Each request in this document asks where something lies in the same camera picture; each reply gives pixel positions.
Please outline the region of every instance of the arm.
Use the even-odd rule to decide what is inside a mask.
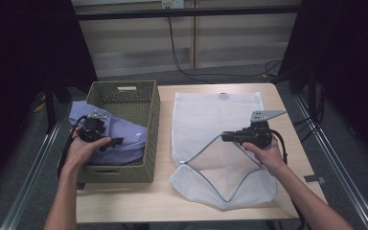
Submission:
[[[92,152],[110,142],[105,137],[93,143],[85,143],[76,137],[68,150],[67,160],[61,170],[55,201],[47,217],[44,229],[77,229],[76,203],[77,178],[83,164]]]
[[[312,229],[353,229],[284,163],[275,137],[271,145],[265,149],[259,149],[250,143],[243,143],[242,146],[254,152],[256,158],[279,180]]]

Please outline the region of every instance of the hand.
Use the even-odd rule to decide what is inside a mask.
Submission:
[[[259,147],[245,142],[242,146],[255,154],[256,159],[262,162],[268,169],[268,172],[276,176],[276,172],[286,164],[283,161],[280,153],[279,144],[276,137],[273,135],[271,145],[260,149]]]
[[[68,150],[67,160],[64,164],[64,168],[77,167],[77,169],[80,170],[83,164],[89,160],[95,149],[104,146],[111,141],[110,137],[104,137],[91,143],[83,142],[78,135],[78,131],[80,129],[81,127],[76,128],[76,131],[73,133],[74,141],[71,143],[70,149]]]

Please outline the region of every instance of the person's right hand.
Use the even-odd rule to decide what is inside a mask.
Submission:
[[[276,137],[273,135],[273,139],[271,141],[271,145],[260,149],[259,147],[245,142],[242,146],[255,154],[256,159],[262,162],[268,169],[268,172],[271,175],[276,176],[277,171],[285,166],[286,164],[283,161],[282,155],[280,153],[279,144]]]

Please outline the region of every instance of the table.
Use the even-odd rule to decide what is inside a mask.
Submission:
[[[247,209],[221,211],[188,201],[169,182],[169,177],[175,171],[171,157],[171,127],[175,92],[261,92],[265,110],[284,109],[285,106],[273,84],[169,85],[158,86],[158,89],[161,101],[160,126],[153,183],[86,184],[85,188],[78,191],[77,194],[78,223],[298,219],[291,200],[280,183],[278,193],[271,202]],[[287,147],[288,165],[306,183],[303,177],[313,174],[313,171],[289,116],[285,114],[269,120],[269,125],[282,134]],[[307,186],[326,202],[317,182],[308,183]]]

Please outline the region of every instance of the power outlet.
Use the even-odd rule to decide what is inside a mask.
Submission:
[[[172,0],[162,0],[161,1],[161,9],[172,9],[173,1]]]
[[[184,0],[172,0],[172,7],[174,9],[184,9]]]

